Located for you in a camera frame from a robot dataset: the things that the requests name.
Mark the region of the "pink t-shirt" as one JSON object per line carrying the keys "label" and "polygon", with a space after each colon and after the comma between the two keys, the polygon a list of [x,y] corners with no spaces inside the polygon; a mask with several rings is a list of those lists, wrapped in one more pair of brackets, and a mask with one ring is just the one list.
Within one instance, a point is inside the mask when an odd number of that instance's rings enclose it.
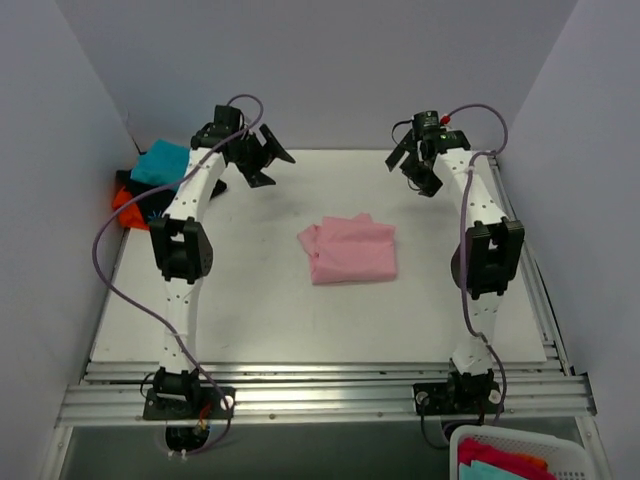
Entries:
{"label": "pink t-shirt", "polygon": [[325,216],[297,234],[314,285],[387,282],[397,277],[396,227],[367,213]]}

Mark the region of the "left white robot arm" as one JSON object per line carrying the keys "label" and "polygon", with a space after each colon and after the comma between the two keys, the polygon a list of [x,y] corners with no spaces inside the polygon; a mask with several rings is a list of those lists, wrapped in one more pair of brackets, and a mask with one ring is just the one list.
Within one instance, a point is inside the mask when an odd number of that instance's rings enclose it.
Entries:
{"label": "left white robot arm", "polygon": [[214,188],[226,167],[236,166],[248,186],[273,186],[264,173],[273,160],[294,158],[263,124],[253,132],[242,111],[227,103],[191,138],[186,181],[162,216],[149,222],[154,259],[164,280],[166,310],[164,353],[154,376],[153,393],[179,419],[194,417],[202,405],[199,369],[193,361],[198,300],[214,264],[214,249],[202,224]]}

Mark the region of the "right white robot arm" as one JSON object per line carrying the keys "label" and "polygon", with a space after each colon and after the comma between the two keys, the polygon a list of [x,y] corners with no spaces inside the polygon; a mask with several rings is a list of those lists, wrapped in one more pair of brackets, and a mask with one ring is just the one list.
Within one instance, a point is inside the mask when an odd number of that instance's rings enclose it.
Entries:
{"label": "right white robot arm", "polygon": [[493,384],[492,368],[501,363],[493,336],[499,306],[516,277],[525,229],[498,205],[477,171],[481,158],[494,158],[505,147],[476,151],[462,131],[450,129],[450,120],[435,110],[414,114],[385,165],[399,169],[410,189],[421,196],[432,198],[445,191],[459,213],[458,245],[450,268],[466,332],[451,356],[454,381],[443,391],[447,406],[464,413],[480,400],[475,382],[488,394],[506,389]]}

